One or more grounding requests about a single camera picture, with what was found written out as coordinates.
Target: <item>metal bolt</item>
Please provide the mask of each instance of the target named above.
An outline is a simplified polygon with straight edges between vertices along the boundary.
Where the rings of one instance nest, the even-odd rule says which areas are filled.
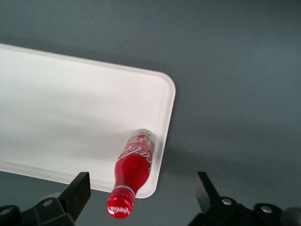
[[[43,203],[43,206],[44,207],[49,206],[51,203],[52,203],[52,199],[49,199]]]
[[[232,201],[230,199],[225,198],[225,199],[222,199],[222,203],[224,203],[227,206],[230,206],[232,204]]]
[[[265,213],[272,213],[273,210],[271,209],[270,206],[261,206],[260,209],[265,212]]]
[[[0,216],[1,215],[5,215],[5,214],[8,214],[13,208],[12,207],[9,207],[7,209],[4,209],[0,212]]]

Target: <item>gray surface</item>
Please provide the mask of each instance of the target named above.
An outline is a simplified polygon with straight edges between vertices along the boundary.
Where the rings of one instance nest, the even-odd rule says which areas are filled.
[[[248,208],[300,206],[300,12],[300,1],[1,1],[2,43],[163,71],[176,84],[154,195],[120,222],[108,193],[92,191],[77,225],[187,225],[197,170]],[[0,205],[23,210],[66,187],[0,181]]]

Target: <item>bottle cap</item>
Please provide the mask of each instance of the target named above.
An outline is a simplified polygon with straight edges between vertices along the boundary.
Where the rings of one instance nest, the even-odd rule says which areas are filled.
[[[135,203],[134,194],[126,188],[117,188],[112,191],[107,201],[107,211],[117,219],[128,217]]]

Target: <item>coca-cola bottle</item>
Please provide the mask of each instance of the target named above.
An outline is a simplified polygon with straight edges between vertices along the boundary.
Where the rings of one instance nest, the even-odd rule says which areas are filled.
[[[146,129],[135,130],[115,165],[115,186],[107,201],[107,211],[115,218],[128,217],[135,195],[150,175],[154,135]]]

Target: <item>white tray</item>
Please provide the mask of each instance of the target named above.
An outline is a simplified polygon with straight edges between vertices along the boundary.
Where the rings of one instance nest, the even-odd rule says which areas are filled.
[[[175,97],[164,73],[0,44],[0,170],[62,183],[89,171],[110,192],[115,162],[135,129],[156,137],[157,187]]]

